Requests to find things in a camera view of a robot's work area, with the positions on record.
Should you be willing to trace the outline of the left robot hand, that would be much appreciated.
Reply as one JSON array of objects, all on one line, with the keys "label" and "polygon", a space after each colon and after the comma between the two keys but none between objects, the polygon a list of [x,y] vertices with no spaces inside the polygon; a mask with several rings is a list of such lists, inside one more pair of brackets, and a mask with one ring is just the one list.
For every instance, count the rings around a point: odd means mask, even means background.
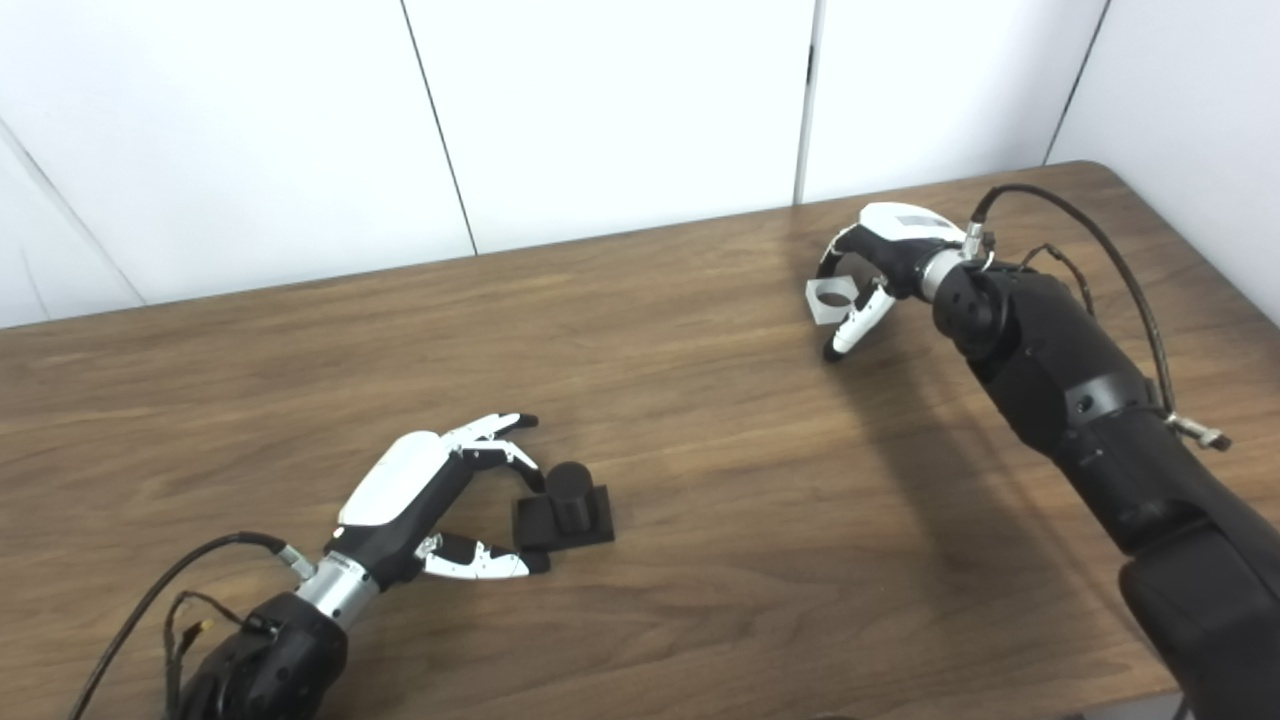
[{"label": "left robot hand", "polygon": [[494,413],[444,434],[415,430],[399,437],[347,498],[325,552],[358,566],[381,592],[421,574],[499,580],[548,573],[544,552],[508,550],[436,528],[480,471],[508,468],[531,491],[544,489],[540,468],[506,438],[536,425],[531,414]]}]

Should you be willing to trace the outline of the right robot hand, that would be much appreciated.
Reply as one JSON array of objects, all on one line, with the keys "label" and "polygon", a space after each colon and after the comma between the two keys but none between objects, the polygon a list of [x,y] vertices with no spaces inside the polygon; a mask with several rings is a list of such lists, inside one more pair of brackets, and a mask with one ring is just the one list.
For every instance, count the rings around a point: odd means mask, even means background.
[{"label": "right robot hand", "polygon": [[977,246],[968,232],[927,208],[870,202],[828,242],[814,281],[835,278],[847,258],[860,258],[876,273],[855,287],[852,304],[823,347],[827,363],[845,359],[896,302],[932,302],[946,275],[977,258]]}]

